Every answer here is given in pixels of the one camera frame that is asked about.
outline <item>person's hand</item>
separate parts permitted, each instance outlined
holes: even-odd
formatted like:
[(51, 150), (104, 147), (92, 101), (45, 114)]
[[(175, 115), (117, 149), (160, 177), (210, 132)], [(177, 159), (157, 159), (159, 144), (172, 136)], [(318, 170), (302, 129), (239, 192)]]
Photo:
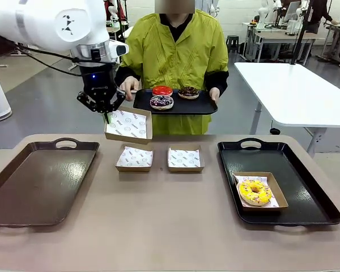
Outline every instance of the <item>person's hand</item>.
[(340, 22), (336, 21), (336, 20), (332, 20), (331, 24), (333, 24), (334, 26), (337, 26)]
[(212, 88), (209, 92), (211, 99), (217, 104), (220, 97), (220, 90), (216, 87)]
[(120, 90), (122, 90), (126, 93), (126, 100), (127, 101), (132, 100), (131, 90), (138, 91), (138, 88), (139, 88), (139, 82), (133, 76), (127, 77), (125, 79), (125, 81), (122, 82), (122, 84), (120, 86)]

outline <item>yellow frosted donut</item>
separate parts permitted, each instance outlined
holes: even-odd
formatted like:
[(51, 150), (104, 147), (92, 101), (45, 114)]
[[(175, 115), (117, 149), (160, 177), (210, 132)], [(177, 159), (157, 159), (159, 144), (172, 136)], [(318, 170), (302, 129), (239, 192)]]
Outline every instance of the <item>yellow frosted donut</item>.
[(271, 189), (258, 180), (246, 180), (239, 185), (241, 197), (251, 205), (263, 206), (270, 202)]

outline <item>donut hole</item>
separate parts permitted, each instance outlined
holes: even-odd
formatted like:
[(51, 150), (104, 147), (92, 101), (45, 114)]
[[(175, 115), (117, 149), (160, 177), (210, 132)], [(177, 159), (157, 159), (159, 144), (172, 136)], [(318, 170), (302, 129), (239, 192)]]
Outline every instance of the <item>donut hole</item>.
[(257, 188), (257, 187), (251, 187), (250, 189), (251, 189), (252, 192), (254, 192), (254, 193), (259, 193), (259, 192), (260, 192), (259, 188)]

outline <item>tray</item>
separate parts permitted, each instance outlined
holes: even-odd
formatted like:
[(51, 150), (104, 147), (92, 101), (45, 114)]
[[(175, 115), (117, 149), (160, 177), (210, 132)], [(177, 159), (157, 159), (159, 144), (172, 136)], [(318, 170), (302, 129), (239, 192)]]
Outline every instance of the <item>tray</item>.
[[(57, 147), (63, 141), (76, 147)], [(98, 148), (71, 138), (28, 144), (0, 173), (0, 227), (62, 222)]]
[[(245, 142), (261, 147), (243, 147)], [(340, 224), (340, 212), (319, 184), (285, 143), (263, 142), (255, 138), (218, 143), (239, 217), (249, 224), (311, 226)], [(276, 178), (288, 208), (284, 211), (244, 211), (233, 172), (271, 172)]]
[(210, 115), (218, 110), (216, 103), (212, 101), (209, 93), (200, 91), (200, 95), (195, 100), (187, 100), (179, 97), (179, 90), (173, 90), (172, 98), (174, 106), (169, 110), (156, 110), (150, 106), (152, 90), (143, 89), (136, 93), (134, 108), (144, 109), (157, 115)]

